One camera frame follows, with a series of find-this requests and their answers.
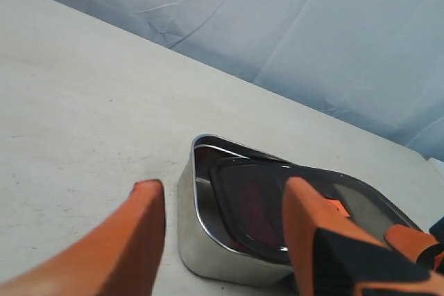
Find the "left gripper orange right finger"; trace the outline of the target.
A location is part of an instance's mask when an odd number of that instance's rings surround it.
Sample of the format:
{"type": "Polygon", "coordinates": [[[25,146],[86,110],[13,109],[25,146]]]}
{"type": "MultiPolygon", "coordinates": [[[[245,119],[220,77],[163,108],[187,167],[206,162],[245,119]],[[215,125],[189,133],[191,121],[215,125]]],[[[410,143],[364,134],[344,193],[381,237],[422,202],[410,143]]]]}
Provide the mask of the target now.
{"type": "Polygon", "coordinates": [[[443,276],[342,216],[300,177],[287,180],[284,239],[300,295],[442,295],[443,276]]]}

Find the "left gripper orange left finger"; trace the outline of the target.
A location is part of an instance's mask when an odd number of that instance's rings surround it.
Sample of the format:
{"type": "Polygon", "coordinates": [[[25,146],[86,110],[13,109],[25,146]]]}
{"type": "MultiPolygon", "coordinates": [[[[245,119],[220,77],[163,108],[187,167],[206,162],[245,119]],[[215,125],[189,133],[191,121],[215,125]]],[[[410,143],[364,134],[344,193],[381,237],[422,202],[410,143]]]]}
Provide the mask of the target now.
{"type": "Polygon", "coordinates": [[[159,180],[135,183],[126,201],[79,241],[1,284],[2,295],[151,295],[164,250],[159,180]]]}

